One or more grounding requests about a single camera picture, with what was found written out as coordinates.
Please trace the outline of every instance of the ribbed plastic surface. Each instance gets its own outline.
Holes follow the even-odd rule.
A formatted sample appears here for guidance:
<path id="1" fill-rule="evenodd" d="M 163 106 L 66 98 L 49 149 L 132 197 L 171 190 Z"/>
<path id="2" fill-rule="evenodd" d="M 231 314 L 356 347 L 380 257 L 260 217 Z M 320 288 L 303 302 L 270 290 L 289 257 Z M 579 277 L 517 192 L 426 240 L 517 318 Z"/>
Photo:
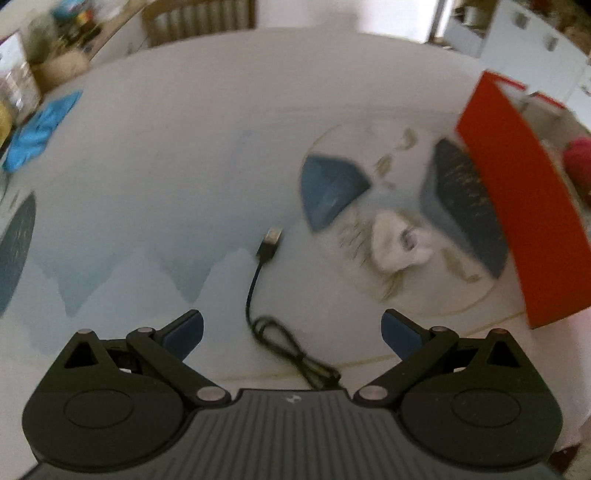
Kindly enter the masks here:
<path id="1" fill-rule="evenodd" d="M 411 444 L 386 410 L 354 405 L 343 391 L 245 390 L 205 410 L 168 451 L 119 472 L 88 474 L 40 465 L 27 480 L 556 480 L 548 467 L 465 471 Z"/>

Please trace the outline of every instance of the logo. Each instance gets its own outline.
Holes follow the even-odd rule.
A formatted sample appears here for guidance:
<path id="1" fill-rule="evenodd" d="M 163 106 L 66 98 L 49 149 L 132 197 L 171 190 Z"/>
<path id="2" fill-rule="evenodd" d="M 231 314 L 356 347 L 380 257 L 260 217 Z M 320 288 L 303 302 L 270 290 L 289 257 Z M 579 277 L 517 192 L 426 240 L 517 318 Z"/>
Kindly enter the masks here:
<path id="1" fill-rule="evenodd" d="M 301 397 L 299 395 L 294 394 L 291 397 L 286 397 L 285 400 L 291 403 L 292 405 L 295 405 L 296 403 L 301 402 Z"/>

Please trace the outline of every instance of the blue object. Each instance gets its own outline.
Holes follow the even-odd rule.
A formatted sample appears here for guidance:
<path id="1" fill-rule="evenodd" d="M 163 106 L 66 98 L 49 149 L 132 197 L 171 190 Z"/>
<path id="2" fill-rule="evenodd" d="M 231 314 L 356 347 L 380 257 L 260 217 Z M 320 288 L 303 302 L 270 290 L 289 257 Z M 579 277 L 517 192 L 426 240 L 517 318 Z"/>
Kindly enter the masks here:
<path id="1" fill-rule="evenodd" d="M 3 168 L 13 173 L 32 158 L 43 153 L 51 135 L 78 101 L 82 91 L 54 100 L 38 111 L 12 137 Z"/>
<path id="2" fill-rule="evenodd" d="M 301 171 L 301 199 L 313 232 L 328 227 L 337 215 L 369 190 L 371 183 L 350 160 L 309 155 Z"/>
<path id="3" fill-rule="evenodd" d="M 51 10 L 51 14 L 58 23 L 65 23 L 68 20 L 72 20 L 76 15 L 89 7 L 90 2 L 88 0 L 61 0 L 61 2 Z"/>
<path id="4" fill-rule="evenodd" d="M 179 360 L 184 360 L 203 338 L 203 317 L 191 310 L 164 330 L 162 346 Z"/>
<path id="5" fill-rule="evenodd" d="M 428 332 L 420 327 L 418 329 L 422 330 L 424 334 L 421 335 L 401 319 L 396 318 L 391 310 L 386 310 L 382 315 L 382 339 L 401 360 L 406 360 L 425 344 Z"/>

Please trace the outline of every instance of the usb cable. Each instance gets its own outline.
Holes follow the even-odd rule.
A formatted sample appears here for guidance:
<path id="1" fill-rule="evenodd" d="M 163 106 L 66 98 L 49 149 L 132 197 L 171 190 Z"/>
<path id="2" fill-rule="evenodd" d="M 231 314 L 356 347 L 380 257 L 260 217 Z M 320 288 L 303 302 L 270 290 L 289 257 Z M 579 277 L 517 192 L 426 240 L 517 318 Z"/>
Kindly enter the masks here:
<path id="1" fill-rule="evenodd" d="M 275 256 L 275 253 L 279 248 L 280 238 L 280 229 L 270 229 L 256 253 L 259 264 L 256 268 L 255 275 L 252 278 L 251 288 L 249 289 L 248 297 L 246 298 L 246 322 L 250 327 L 252 336 L 255 340 L 277 356 L 291 362 L 312 389 L 327 390 L 331 388 L 339 388 L 339 371 L 331 365 L 310 357 L 300 346 L 293 334 L 287 329 L 287 327 L 279 322 L 279 320 L 269 315 L 262 315 L 254 320 L 251 319 L 251 302 L 252 295 L 255 291 L 256 281 L 258 280 L 263 265 L 268 263 Z M 275 330 L 283 337 L 284 345 L 271 339 L 269 334 L 272 333 L 272 330 Z"/>

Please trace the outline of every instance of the white cabinet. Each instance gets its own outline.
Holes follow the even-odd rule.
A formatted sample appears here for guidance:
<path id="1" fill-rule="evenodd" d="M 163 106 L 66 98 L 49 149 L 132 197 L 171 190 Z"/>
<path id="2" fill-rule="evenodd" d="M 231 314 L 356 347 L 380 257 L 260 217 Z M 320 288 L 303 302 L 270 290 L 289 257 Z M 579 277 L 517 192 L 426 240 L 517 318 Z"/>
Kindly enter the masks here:
<path id="1" fill-rule="evenodd" d="M 566 106 L 587 129 L 591 129 L 591 67 L 585 68 L 579 81 L 573 86 Z"/>
<path id="2" fill-rule="evenodd" d="M 97 68 L 145 48 L 148 48 L 147 34 L 142 26 L 141 14 L 136 14 L 101 47 L 92 57 L 90 65 Z"/>
<path id="3" fill-rule="evenodd" d="M 499 1 L 479 58 L 487 68 L 561 102 L 569 97 L 587 62 L 566 37 L 512 0 Z"/>
<path id="4" fill-rule="evenodd" d="M 478 58 L 484 40 L 473 30 L 450 18 L 444 34 L 445 41 L 464 55 Z"/>

